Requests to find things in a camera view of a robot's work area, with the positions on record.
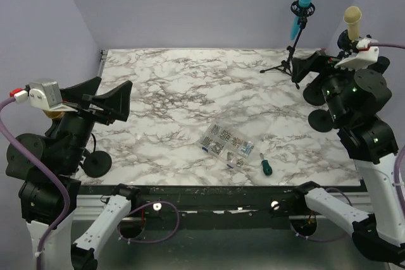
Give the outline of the gold microphone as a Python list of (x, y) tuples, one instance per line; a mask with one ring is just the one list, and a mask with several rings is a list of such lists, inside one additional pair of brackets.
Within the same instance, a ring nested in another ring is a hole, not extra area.
[(65, 113), (62, 111), (44, 111), (44, 114), (51, 120), (59, 121), (63, 118)]

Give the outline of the black tripod microphone stand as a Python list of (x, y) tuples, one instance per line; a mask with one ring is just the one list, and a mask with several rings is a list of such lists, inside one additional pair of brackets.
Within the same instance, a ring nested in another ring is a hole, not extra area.
[[(294, 9), (295, 9), (295, 5), (297, 4), (297, 1), (298, 0), (294, 1), (290, 5), (290, 10), (295, 16), (296, 16), (297, 12), (294, 11)], [(277, 71), (279, 71), (279, 72), (281, 72), (283, 74), (286, 74), (286, 75), (288, 75), (290, 77), (292, 76), (291, 61), (292, 61), (292, 58), (293, 58), (294, 53), (296, 51), (297, 43), (298, 43), (298, 41), (299, 41), (299, 39), (301, 37), (302, 31), (306, 28), (308, 18), (314, 14), (315, 9), (316, 8), (315, 8), (314, 4), (311, 3), (309, 5), (309, 7), (304, 11), (303, 16), (301, 17), (300, 29), (299, 29), (299, 32), (298, 32), (297, 36), (295, 37), (294, 44), (292, 46), (287, 46), (287, 48), (286, 48), (286, 50), (289, 52), (289, 55), (288, 55), (287, 59), (282, 60), (281, 63), (278, 66), (273, 66), (271, 68), (266, 68), (266, 69), (260, 70), (259, 71), (260, 74), (263, 74), (263, 73), (266, 73), (266, 72), (272, 71), (272, 70), (277, 70)]]

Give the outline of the black round-base clip stand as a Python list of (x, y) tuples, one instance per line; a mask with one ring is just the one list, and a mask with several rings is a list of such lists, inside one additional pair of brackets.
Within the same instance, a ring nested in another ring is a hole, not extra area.
[(84, 150), (84, 162), (82, 169), (84, 173), (91, 178), (100, 178), (108, 173), (111, 169), (112, 158), (111, 156), (102, 150), (96, 150), (97, 140), (93, 133), (91, 133), (93, 141), (93, 150), (89, 152)]

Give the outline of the blue microphone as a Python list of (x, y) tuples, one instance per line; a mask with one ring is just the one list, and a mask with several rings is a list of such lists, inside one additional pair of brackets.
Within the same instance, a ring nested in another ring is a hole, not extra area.
[(295, 37), (297, 36), (299, 29), (300, 29), (300, 23), (301, 23), (301, 17), (303, 16), (304, 11), (309, 7), (311, 4), (312, 0), (298, 0), (297, 4), (295, 5), (294, 11), (296, 11), (296, 17), (294, 19), (294, 24), (291, 28), (290, 31), (290, 39), (294, 40)]

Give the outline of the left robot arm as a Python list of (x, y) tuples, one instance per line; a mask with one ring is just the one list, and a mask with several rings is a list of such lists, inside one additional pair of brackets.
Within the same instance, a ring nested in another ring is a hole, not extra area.
[(125, 216), (140, 210), (138, 189), (116, 186), (106, 207), (78, 239), (71, 239), (82, 169), (91, 178), (111, 168), (110, 155), (89, 151), (87, 143), (95, 124), (126, 121), (130, 113), (132, 83), (123, 82), (98, 94), (100, 77), (61, 89), (55, 80), (42, 78), (12, 91), (4, 104), (29, 102), (50, 115), (52, 125), (44, 135), (24, 133), (9, 141), (6, 174), (23, 185), (18, 193), (22, 218), (27, 224), (37, 269), (96, 269), (99, 254)]

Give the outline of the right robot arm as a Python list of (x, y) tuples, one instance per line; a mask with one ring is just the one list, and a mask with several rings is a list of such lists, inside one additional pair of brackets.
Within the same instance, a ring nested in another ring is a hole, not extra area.
[(360, 63), (358, 58), (339, 59), (322, 51), (292, 60), (294, 83), (308, 73), (317, 73), (304, 91), (305, 100), (318, 106), (309, 115), (309, 123), (319, 132), (337, 131), (366, 185), (373, 210), (355, 209), (312, 181), (295, 187), (291, 206), (298, 214), (311, 210), (331, 220), (367, 259), (403, 267), (404, 182), (400, 166), (404, 151), (398, 148), (391, 127), (378, 117), (392, 95), (383, 77), (388, 65), (383, 56)]

